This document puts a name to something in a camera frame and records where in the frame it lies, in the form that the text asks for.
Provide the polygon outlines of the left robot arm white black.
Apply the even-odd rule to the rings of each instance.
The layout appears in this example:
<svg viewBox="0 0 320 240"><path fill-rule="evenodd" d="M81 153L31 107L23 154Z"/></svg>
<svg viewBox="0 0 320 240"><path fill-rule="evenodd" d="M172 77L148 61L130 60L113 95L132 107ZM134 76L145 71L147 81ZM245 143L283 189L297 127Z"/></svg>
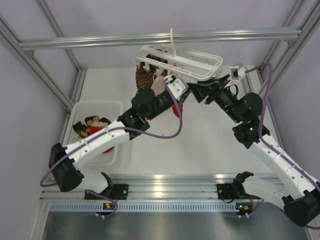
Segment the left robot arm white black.
<svg viewBox="0 0 320 240"><path fill-rule="evenodd" d="M49 173L54 177L55 184L62 193L70 192L81 184L85 189L94 191L103 199L113 194L113 186L107 179L106 173L90 176L81 168L92 158L101 153L140 135L158 139L172 139L179 135L164 136L147 132L149 120L153 120L166 110L179 107L190 94L189 89L176 91L166 89L159 95L151 88L141 88L131 100L131 108L120 115L108 126L78 142L62 146L60 143L51 148Z"/></svg>

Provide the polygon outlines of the white plastic clip hanger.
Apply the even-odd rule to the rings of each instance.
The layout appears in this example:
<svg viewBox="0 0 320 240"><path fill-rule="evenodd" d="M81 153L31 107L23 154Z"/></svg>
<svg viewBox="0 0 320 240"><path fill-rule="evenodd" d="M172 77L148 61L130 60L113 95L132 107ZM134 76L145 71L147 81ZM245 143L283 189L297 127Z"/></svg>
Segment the white plastic clip hanger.
<svg viewBox="0 0 320 240"><path fill-rule="evenodd" d="M190 81L204 82L218 77L223 68L223 58L205 52L195 51L175 45L173 29L169 32L168 44L147 44L135 54L139 67L144 63L145 70L157 67L157 74L164 70Z"/></svg>

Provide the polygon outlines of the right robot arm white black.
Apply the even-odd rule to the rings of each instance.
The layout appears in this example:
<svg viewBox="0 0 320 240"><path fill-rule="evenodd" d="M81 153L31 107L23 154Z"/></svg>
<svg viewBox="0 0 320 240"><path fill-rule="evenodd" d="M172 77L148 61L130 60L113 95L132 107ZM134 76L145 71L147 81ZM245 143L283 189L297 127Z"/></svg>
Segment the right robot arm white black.
<svg viewBox="0 0 320 240"><path fill-rule="evenodd" d="M226 86L229 75L205 82L189 83L195 99L206 105L215 102L237 125L237 141L255 154L282 182L274 185L245 171L232 181L233 199L255 196L282 209L296 225L306 227L320 214L320 182L306 173L278 145L263 120L267 103L253 92L238 99Z"/></svg>

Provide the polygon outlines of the pink beige sock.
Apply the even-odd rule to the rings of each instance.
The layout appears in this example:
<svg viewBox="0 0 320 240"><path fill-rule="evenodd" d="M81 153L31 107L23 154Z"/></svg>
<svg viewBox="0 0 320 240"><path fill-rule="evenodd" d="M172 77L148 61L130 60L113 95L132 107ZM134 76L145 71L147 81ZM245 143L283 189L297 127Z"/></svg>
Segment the pink beige sock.
<svg viewBox="0 0 320 240"><path fill-rule="evenodd" d="M151 89L153 90L155 96L162 94L166 90L164 81L165 78L162 75L153 77Z"/></svg>

